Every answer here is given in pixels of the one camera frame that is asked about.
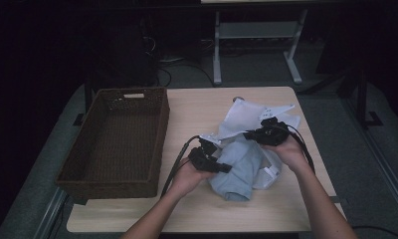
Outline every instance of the human hand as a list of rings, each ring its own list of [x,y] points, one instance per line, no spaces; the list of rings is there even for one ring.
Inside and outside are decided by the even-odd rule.
[[[278,146],[262,145],[262,148],[275,152],[280,160],[294,172],[300,168],[309,167],[299,143],[291,135]]]
[[[213,175],[215,175],[213,172],[197,170],[189,158],[183,158],[166,194],[174,195],[180,199],[193,191],[203,179],[210,178]]]

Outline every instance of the black cable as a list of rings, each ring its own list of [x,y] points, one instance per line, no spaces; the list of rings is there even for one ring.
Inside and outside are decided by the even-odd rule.
[[[171,65],[175,65],[177,63],[183,62],[186,59],[184,58],[174,58],[172,60],[160,60],[159,63],[162,67],[169,67]]]
[[[69,201],[69,198],[70,198],[70,196],[66,195],[63,204],[60,206],[60,209],[59,209],[60,222],[59,222],[59,225],[57,226],[56,232],[54,233],[53,239],[57,237],[57,233],[59,232],[60,227],[62,226],[62,223],[64,221],[64,215],[63,214],[64,214],[65,206],[66,206],[67,202]],[[50,231],[50,234],[48,235],[47,238],[51,238],[52,234],[53,234],[53,230]]]
[[[352,68],[352,67],[344,69],[332,76],[327,77],[326,79],[322,80],[321,82],[315,84],[314,86],[312,86],[306,90],[296,92],[296,94],[297,95],[311,95],[311,94],[323,89],[324,87],[328,86],[329,84],[342,79],[344,76],[346,76],[353,70],[354,70],[354,68]]]
[[[163,87],[168,87],[171,84],[171,80],[172,80],[171,73],[169,73],[168,71],[166,71],[162,68],[158,68],[158,70],[160,70],[168,75],[168,77],[169,77],[168,83],[163,86]],[[161,82],[159,81],[159,77],[157,77],[157,79],[158,79],[158,87],[161,87]]]
[[[212,87],[215,87],[214,85],[214,81],[212,80],[212,78],[208,75],[207,72],[205,72],[205,70],[203,70],[202,68],[195,66],[195,65],[191,65],[191,64],[179,64],[179,65],[164,65],[162,67],[191,67],[191,68],[196,68],[198,70],[200,70],[201,72],[203,72],[206,76],[206,78],[209,80],[209,82],[211,83]]]
[[[162,192],[161,192],[161,198],[162,196],[164,196],[164,194],[167,192],[168,186],[170,185],[175,173],[177,172],[177,170],[180,168],[179,167],[179,163],[181,161],[181,158],[184,155],[184,152],[186,151],[187,147],[189,146],[190,142],[195,139],[195,138],[199,138],[199,135],[195,135],[192,136],[189,140],[187,140],[186,143],[184,143],[183,147],[181,148],[180,152],[178,153],[177,158],[174,161],[174,164],[171,168],[170,173],[168,174],[167,180],[165,181],[164,187],[162,188]]]
[[[387,232],[395,237],[398,237],[398,234],[390,231],[388,229],[382,228],[382,227],[377,227],[377,226],[353,226],[351,227],[353,230],[357,230],[357,229],[375,229],[375,230],[379,230],[379,231],[383,231],[383,232]]]
[[[244,47],[238,47],[236,45],[238,41],[221,41],[220,43],[220,56],[222,58],[238,58],[247,54],[247,51]]]
[[[311,158],[310,153],[309,153],[308,150],[307,150],[307,146],[306,146],[305,143],[304,143],[304,139],[303,139],[303,137],[301,136],[301,134],[299,133],[299,131],[298,131],[295,127],[293,127],[293,126],[291,126],[291,125],[288,125],[288,124],[286,124],[286,126],[292,128],[297,134],[291,132],[291,131],[288,130],[288,129],[285,129],[285,128],[283,128],[283,127],[280,127],[280,126],[276,126],[276,125],[270,125],[270,126],[271,126],[271,127],[274,127],[274,128],[277,128],[277,129],[280,129],[280,130],[282,130],[282,131],[287,132],[289,135],[291,135],[291,136],[298,142],[298,144],[299,144],[300,147],[301,147],[301,150],[302,150],[303,153],[304,153],[305,158],[307,159],[308,165],[310,166],[310,168],[311,168],[311,170],[313,171],[313,173],[316,174],[316,171],[314,170],[313,159]]]
[[[210,42],[210,44],[208,44],[208,46],[206,47],[202,47],[204,42]],[[215,46],[214,40],[202,40],[201,41],[201,52],[202,52],[202,56],[206,56],[206,53],[208,52],[213,52],[214,48],[213,46]]]
[[[185,162],[183,162],[183,164],[181,164],[180,166],[177,167],[177,170],[175,170],[175,173],[178,172],[178,170],[180,170],[180,168],[182,168],[184,165],[186,165],[186,163],[188,163],[190,161],[190,158],[188,158]]]

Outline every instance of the wooden table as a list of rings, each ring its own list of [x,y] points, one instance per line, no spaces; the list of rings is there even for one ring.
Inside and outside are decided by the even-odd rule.
[[[218,132],[234,97],[267,105],[295,104],[289,111],[301,117],[298,130],[314,160],[316,175],[329,196],[335,196],[329,176],[317,150],[295,92],[287,87],[168,90],[171,108],[163,147],[158,194],[183,144],[193,135]],[[186,150],[198,146],[193,141]],[[123,232],[158,200],[155,198],[96,199],[76,204],[67,228],[71,232]],[[295,175],[284,166],[268,190],[254,190],[248,202],[225,201],[203,181],[183,198],[163,232],[300,232],[309,222]]]

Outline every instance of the crumpled fabric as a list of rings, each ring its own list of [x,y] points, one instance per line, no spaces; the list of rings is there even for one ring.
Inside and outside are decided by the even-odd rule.
[[[259,117],[267,107],[236,99],[219,125],[216,138],[221,141],[218,145],[221,151],[216,152],[214,156],[218,158],[218,162],[227,163],[233,167],[229,173],[216,174],[209,179],[209,183],[217,194],[228,201],[250,200],[254,182],[256,188],[265,189],[277,179],[279,171],[274,172],[273,181],[268,185],[263,186],[257,183],[259,180],[255,179],[260,179],[256,177],[263,159],[281,170],[281,160],[274,153],[264,152],[255,141],[246,140],[242,134],[246,130],[261,127]],[[277,115],[277,119],[293,127],[299,126],[299,116],[282,113]]]
[[[228,201],[248,201],[252,197],[254,178],[265,158],[259,145],[242,134],[226,145],[218,162],[232,165],[228,173],[218,173],[209,179],[214,191]]]

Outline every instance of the wicker basket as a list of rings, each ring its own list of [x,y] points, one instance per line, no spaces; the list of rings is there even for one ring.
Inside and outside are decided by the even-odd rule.
[[[157,195],[165,88],[100,90],[56,183],[76,199]]]

